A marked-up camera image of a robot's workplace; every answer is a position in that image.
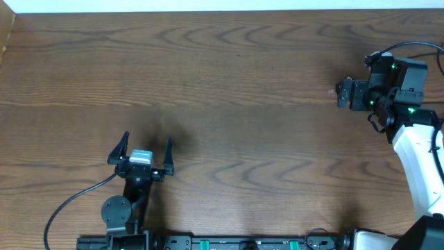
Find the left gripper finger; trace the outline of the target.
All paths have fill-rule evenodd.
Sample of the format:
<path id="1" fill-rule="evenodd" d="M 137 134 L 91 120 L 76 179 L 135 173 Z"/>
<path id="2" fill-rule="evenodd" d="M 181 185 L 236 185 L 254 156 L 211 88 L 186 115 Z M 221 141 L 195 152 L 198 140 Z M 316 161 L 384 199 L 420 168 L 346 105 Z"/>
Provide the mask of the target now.
<path id="1" fill-rule="evenodd" d="M 173 147 L 173 142 L 172 142 L 172 138 L 170 137 L 168 139 L 168 142 L 166 145 L 166 151 L 165 151 L 165 156 L 164 156 L 164 174 L 168 175 L 168 176 L 174 175 L 172 147 Z"/>
<path id="2" fill-rule="evenodd" d="M 116 147 L 110 152 L 107 163 L 110 165 L 118 165 L 127 160 L 128 138 L 130 133 L 126 131 Z"/>

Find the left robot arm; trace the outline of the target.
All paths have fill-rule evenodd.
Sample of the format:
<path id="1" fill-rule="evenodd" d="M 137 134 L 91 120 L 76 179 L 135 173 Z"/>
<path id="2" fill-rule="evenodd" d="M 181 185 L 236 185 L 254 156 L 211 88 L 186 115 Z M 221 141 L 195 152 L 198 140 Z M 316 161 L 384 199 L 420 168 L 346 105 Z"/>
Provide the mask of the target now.
<path id="1" fill-rule="evenodd" d="M 162 241 L 145 229 L 144 220 L 152 184 L 162 183 L 165 176 L 174 175 L 173 142 L 168 140 L 163 167 L 157 168 L 151 151 L 134 149 L 129 156 L 126 154 L 128 138 L 129 132 L 126 131 L 108 156 L 108 164 L 115 166 L 115 174 L 125 180 L 125 185 L 122 195 L 110 197 L 102 205 L 106 248 L 162 248 Z"/>

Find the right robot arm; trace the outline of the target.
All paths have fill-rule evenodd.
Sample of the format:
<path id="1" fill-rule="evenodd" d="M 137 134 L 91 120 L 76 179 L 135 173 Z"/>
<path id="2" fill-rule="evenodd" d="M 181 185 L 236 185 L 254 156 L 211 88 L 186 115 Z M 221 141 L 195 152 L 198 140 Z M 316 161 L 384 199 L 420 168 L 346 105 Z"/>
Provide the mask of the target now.
<path id="1" fill-rule="evenodd" d="M 337 105 L 368 111 L 373 128 L 385 134 L 407 177 L 415 223 L 399 238 L 355 229 L 344 239 L 346 249 L 443 248 L 443 121 L 422 108 L 428 66 L 390 53 L 366 56 L 366 80 L 347 78 L 336 86 Z"/>

